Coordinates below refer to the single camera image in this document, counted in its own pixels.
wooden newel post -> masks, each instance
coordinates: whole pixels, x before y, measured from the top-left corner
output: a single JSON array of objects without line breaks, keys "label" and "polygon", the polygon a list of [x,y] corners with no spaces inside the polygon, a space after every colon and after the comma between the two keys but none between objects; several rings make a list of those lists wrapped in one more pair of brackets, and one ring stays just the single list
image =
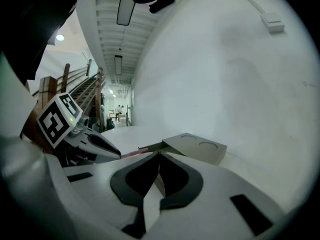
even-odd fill
[{"label": "wooden newel post", "polygon": [[38,94],[38,109],[43,110],[48,102],[57,94],[58,80],[52,76],[41,78]]},{"label": "wooden newel post", "polygon": [[95,85],[95,116],[100,121],[100,131],[102,131],[101,115],[100,115],[100,107],[101,107],[101,80],[102,80],[102,68],[98,68],[98,72],[96,75],[96,85]]},{"label": "wooden newel post", "polygon": [[92,62],[92,59],[89,59],[88,65],[86,67],[86,74],[85,74],[86,77],[89,77],[91,62]]},{"label": "wooden newel post", "polygon": [[69,75],[70,64],[65,64],[62,82],[61,82],[61,93],[65,93],[67,91],[67,82],[68,82],[68,75]]}]

rectangular light fixture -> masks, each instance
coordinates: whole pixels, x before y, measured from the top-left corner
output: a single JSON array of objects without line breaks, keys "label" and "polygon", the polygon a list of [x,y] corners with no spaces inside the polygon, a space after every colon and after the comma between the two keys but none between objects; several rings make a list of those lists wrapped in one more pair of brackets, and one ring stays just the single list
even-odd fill
[{"label": "rectangular light fixture", "polygon": [[115,73],[117,75],[122,74],[122,56],[114,56]]},{"label": "rectangular light fixture", "polygon": [[116,23],[118,25],[128,26],[131,20],[132,13],[135,8],[134,0],[120,0],[118,15],[116,18]]}]

